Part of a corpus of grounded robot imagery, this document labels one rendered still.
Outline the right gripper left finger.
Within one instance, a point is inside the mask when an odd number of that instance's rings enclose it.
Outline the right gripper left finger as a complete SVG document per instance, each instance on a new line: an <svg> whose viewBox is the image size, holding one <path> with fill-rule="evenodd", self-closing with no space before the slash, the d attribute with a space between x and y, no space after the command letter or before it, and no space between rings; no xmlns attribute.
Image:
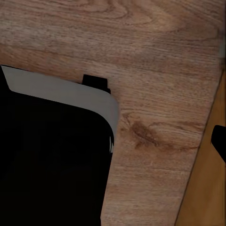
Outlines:
<svg viewBox="0 0 226 226"><path fill-rule="evenodd" d="M0 181L24 144L20 125L0 131Z"/></svg>

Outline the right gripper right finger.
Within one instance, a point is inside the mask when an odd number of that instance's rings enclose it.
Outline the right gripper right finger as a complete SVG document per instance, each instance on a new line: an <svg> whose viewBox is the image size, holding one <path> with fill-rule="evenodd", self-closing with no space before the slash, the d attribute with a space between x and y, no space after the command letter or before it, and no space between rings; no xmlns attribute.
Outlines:
<svg viewBox="0 0 226 226"><path fill-rule="evenodd" d="M226 163L226 127L215 125L211 136L211 142Z"/></svg>

